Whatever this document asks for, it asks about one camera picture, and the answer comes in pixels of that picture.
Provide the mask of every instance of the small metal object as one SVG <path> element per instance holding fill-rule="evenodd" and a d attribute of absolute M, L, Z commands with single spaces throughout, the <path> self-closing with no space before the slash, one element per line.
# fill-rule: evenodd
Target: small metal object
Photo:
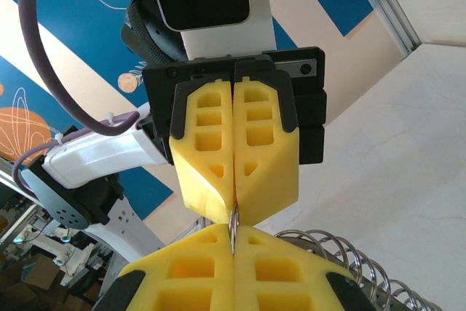
<path fill-rule="evenodd" d="M 232 244 L 232 253 L 234 255 L 234 246 L 236 244 L 236 234 L 238 226 L 240 225 L 240 213 L 238 211 L 238 205 L 234 205 L 230 220 L 228 223 L 228 233 L 230 236 L 230 242 Z"/>
<path fill-rule="evenodd" d="M 318 240 L 315 235 L 322 235 L 323 238 Z M 275 236 L 318 256 L 322 256 L 350 271 L 355 276 L 356 283 L 363 289 L 364 294 L 377 310 L 442 311 L 438 305 L 423 299 L 405 283 L 389 279 L 380 264 L 368 258 L 367 255 L 356 249 L 353 244 L 344 238 L 335 237 L 326 231 L 318 229 L 305 232 L 295 229 L 287 230 L 279 232 Z M 330 253 L 323 247 L 327 242 L 333 242 L 336 245 L 335 253 Z M 363 271 L 363 265 L 366 265 L 368 268 L 368 276 L 365 274 L 366 271 Z M 382 281 L 378 284 L 379 277 L 382 278 Z"/>
<path fill-rule="evenodd" d="M 277 69 L 288 72 L 290 78 L 317 76 L 317 60 L 283 61 L 276 65 Z"/>
<path fill-rule="evenodd" d="M 167 69 L 167 76 L 168 78 L 174 79 L 178 76 L 178 71 L 176 68 L 170 67 Z"/>

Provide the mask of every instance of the yellow gripper pad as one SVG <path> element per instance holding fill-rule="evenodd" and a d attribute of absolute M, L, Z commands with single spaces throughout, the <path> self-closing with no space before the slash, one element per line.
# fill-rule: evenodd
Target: yellow gripper pad
<path fill-rule="evenodd" d="M 224 224 L 237 204 L 252 226 L 297 201 L 296 107 L 277 72 L 177 85 L 170 150 L 187 208 Z"/>
<path fill-rule="evenodd" d="M 233 256 L 216 224 L 127 265 L 96 311 L 368 310 L 347 307 L 329 275 L 363 297 L 343 267 L 253 227 L 238 227 Z"/>

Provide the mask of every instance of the black cable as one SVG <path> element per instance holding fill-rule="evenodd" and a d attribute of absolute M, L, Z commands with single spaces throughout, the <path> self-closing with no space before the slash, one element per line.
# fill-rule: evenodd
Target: black cable
<path fill-rule="evenodd" d="M 92 118 L 80 105 L 70 96 L 61 83 L 50 60 L 45 52 L 44 44 L 39 33 L 37 23 L 37 0 L 18 0 L 21 30 L 24 41 L 31 56 L 34 67 L 39 76 L 49 89 L 57 102 L 79 123 L 91 129 L 91 131 L 115 136 L 128 130 L 139 118 L 139 113 L 134 112 L 127 120 L 117 126 L 108 126 Z"/>
<path fill-rule="evenodd" d="M 46 225 L 44 225 L 44 227 L 41 228 L 41 230 L 39 231 L 39 233 L 37 234 L 37 236 L 35 236 L 33 239 L 31 240 L 22 240 L 21 242 L 17 242 L 15 244 L 26 244 L 26 243 L 29 243 L 29 242 L 32 242 L 33 240 L 35 240 L 38 236 L 40 236 L 42 234 L 42 232 L 44 231 Z"/>

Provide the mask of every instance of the black bracket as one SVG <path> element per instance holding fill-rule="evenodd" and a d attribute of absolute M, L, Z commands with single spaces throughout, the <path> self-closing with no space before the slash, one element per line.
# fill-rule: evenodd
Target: black bracket
<path fill-rule="evenodd" d="M 76 189 L 67 189 L 44 170 L 44 155 L 36 157 L 22 174 L 51 217 L 66 227 L 86 229 L 91 224 L 107 224 L 108 212 L 123 199 L 118 175 L 89 181 Z"/>
<path fill-rule="evenodd" d="M 264 81 L 267 80 L 267 76 L 282 76 L 282 79 L 275 79 L 275 84 L 287 80 L 288 77 L 291 79 L 296 116 L 288 117 L 288 121 L 283 121 L 283 125 L 293 124 L 293 118 L 298 120 L 300 164 L 321 163 L 327 95 L 323 90 L 325 54 L 317 47 L 264 52 L 263 55 L 241 58 L 197 59 L 148 66 L 143 70 L 143 80 L 151 107 L 151 121 L 146 119 L 139 127 L 153 136 L 155 146 L 172 164 L 168 144 L 172 117 L 179 120 L 180 113 L 185 113 L 173 109 L 177 85 L 197 79 L 226 79 L 234 82 L 236 76 L 244 75 L 245 72 L 241 72 L 243 69 L 248 70 L 246 75 L 258 76 Z"/>

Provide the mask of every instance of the silver spring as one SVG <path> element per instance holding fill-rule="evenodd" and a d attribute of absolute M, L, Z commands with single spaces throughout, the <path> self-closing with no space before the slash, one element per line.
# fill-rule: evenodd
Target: silver spring
<path fill-rule="evenodd" d="M 323 237 L 317 239 L 314 235 L 322 235 Z M 335 262 L 350 271 L 368 299 L 378 310 L 388 311 L 394 304 L 397 304 L 402 307 L 397 310 L 442 311 L 438 305 L 425 300 L 405 283 L 389 279 L 379 263 L 368 258 L 367 255 L 342 237 L 336 237 L 320 229 L 311 229 L 305 232 L 289 229 L 279 232 L 275 236 L 311 251 L 324 259 Z M 336 245 L 338 249 L 336 253 L 331 254 L 323 247 L 329 242 Z M 349 253 L 354 259 L 351 264 Z M 367 266 L 368 275 L 364 273 L 363 265 Z M 378 275 L 382 278 L 380 283 L 378 283 Z"/>

